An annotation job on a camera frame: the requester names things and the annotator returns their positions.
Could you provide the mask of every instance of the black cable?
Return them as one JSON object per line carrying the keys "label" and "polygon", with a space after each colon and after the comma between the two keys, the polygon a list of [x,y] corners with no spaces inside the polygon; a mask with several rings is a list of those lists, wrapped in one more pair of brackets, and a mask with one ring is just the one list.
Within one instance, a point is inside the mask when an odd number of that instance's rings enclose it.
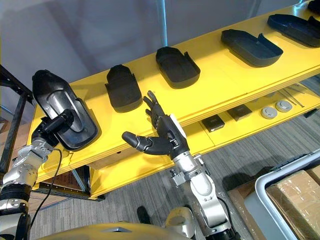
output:
{"label": "black cable", "polygon": [[37,208],[36,211],[35,211],[35,214],[34,214],[34,216],[33,216],[33,218],[32,218],[31,224],[30,224],[30,229],[32,228],[32,225],[34,224],[34,221],[35,221],[35,219],[36,219],[36,216],[37,216],[40,208],[41,208],[42,205],[45,203],[45,201],[47,200],[47,198],[49,197],[49,195],[50,195],[50,193],[51,193],[52,186],[54,185],[54,182],[55,182],[55,180],[56,180],[56,176],[57,176],[57,174],[58,174],[58,171],[59,171],[59,168],[60,168],[60,165],[61,165],[61,161],[62,161],[62,152],[61,152],[61,150],[60,150],[59,148],[54,148],[53,150],[54,150],[54,151],[59,151],[59,153],[60,153],[59,164],[58,164],[58,167],[57,167],[57,169],[56,169],[56,171],[55,171],[55,174],[54,174],[54,176],[53,176],[52,183],[51,183],[51,185],[50,185],[50,188],[49,188],[48,193],[46,194],[45,198],[42,200],[42,202],[40,203],[40,205],[38,206],[38,208]]}
{"label": "black cable", "polygon": [[219,199],[221,202],[223,202],[223,203],[224,203],[225,208],[226,208],[226,211],[227,211],[227,213],[228,213],[228,218],[229,218],[229,221],[230,221],[231,227],[232,227],[233,229],[235,229],[235,228],[234,228],[234,224],[232,223],[231,213],[230,213],[230,209],[229,209],[229,207],[228,207],[227,203],[225,202],[225,200],[223,200],[222,198],[220,198],[220,197],[218,197],[218,196],[217,196],[216,198],[217,198],[217,199]]}

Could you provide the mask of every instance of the black metal frame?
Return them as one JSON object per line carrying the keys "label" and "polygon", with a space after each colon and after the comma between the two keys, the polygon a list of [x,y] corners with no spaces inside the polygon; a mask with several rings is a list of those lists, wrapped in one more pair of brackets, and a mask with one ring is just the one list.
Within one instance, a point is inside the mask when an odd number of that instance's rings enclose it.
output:
{"label": "black metal frame", "polygon": [[15,76],[7,71],[2,65],[0,65],[0,77],[0,86],[9,87],[20,95],[0,160],[0,184],[2,184],[3,175],[8,171],[10,166],[11,156],[14,150],[14,145],[21,118],[24,113],[26,101],[32,104],[33,95],[32,91],[30,91],[25,85],[16,79]]}
{"label": "black metal frame", "polygon": [[[21,118],[25,109],[26,102],[33,104],[33,93],[25,85],[23,85],[18,79],[15,78],[8,70],[6,70],[2,65],[0,65],[0,86],[9,87],[14,90],[17,94],[20,95],[18,104],[16,106],[11,126],[6,138],[4,149],[2,152],[2,157],[0,160],[0,186],[3,184],[3,177],[8,172],[10,161],[12,158],[12,153],[14,150],[14,145],[20,126]],[[62,196],[66,198],[75,198],[75,199],[89,199],[91,197],[90,187],[88,185],[90,179],[89,167],[84,167],[84,177],[83,180],[78,175],[76,169],[72,171],[76,181],[81,186],[83,191],[74,190],[68,187],[61,187],[53,185],[51,190],[51,195]],[[34,190],[36,193],[47,194],[49,191],[50,184],[40,182],[39,188]],[[98,196],[95,201],[102,201],[105,199],[104,195]]]}
{"label": "black metal frame", "polygon": [[[50,188],[50,184],[40,182],[39,183],[39,188],[36,190],[32,190],[35,193],[41,193],[41,194],[47,194]],[[91,201],[102,201],[105,198],[104,195],[100,195],[97,197],[97,199],[89,199],[90,194],[87,192],[79,191],[79,190],[74,190],[71,188],[67,187],[62,187],[62,186],[52,186],[52,190],[50,195],[54,196],[60,196],[60,197],[65,197],[65,198],[73,198],[73,199],[84,199],[84,200],[91,200]]]}

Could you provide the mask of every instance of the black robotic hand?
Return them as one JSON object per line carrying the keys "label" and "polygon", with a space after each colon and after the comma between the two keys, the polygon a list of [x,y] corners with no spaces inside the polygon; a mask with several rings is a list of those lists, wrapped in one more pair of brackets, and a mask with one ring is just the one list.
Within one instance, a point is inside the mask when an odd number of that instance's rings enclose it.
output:
{"label": "black robotic hand", "polygon": [[159,136],[136,136],[125,131],[122,139],[140,152],[151,155],[170,155],[171,159],[189,151],[186,135],[178,121],[173,115],[165,115],[156,96],[150,90],[147,95],[150,99],[144,96],[143,101],[150,110],[146,109],[145,112],[150,116],[152,126]]}

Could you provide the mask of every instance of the white wall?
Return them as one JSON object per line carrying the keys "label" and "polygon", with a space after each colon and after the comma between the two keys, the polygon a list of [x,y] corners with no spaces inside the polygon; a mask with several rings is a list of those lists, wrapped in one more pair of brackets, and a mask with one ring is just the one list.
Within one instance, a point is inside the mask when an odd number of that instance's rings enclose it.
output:
{"label": "white wall", "polygon": [[[173,45],[298,0],[166,0]],[[68,82],[155,52],[162,46],[157,0],[0,0],[1,64],[28,88],[48,69]],[[18,96],[1,87],[1,105]],[[30,121],[27,103],[23,119]]]}

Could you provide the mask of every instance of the lower shelf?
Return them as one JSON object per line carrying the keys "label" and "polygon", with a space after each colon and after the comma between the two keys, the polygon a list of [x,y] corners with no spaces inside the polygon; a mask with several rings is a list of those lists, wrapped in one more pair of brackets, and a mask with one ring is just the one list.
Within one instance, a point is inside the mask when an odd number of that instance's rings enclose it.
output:
{"label": "lower shelf", "polygon": [[[246,138],[250,135],[281,124],[291,118],[308,112],[320,106],[320,97],[307,88],[296,87],[303,90],[299,93],[287,89],[304,107],[293,105],[289,112],[277,112],[273,119],[265,119],[261,116],[261,109],[264,107],[275,107],[275,103],[284,98],[278,92],[272,97],[261,97],[256,102],[248,102],[245,105],[252,113],[239,121],[235,121],[227,112],[218,115],[225,122],[225,126],[217,131],[208,132],[200,122],[193,123],[184,127],[187,135],[191,153],[205,154],[214,149],[223,147],[232,142]],[[120,188],[146,176],[157,173],[161,170],[172,167],[174,164],[167,156],[152,156],[137,152],[120,161],[112,163],[101,169],[90,169],[91,197]]]}

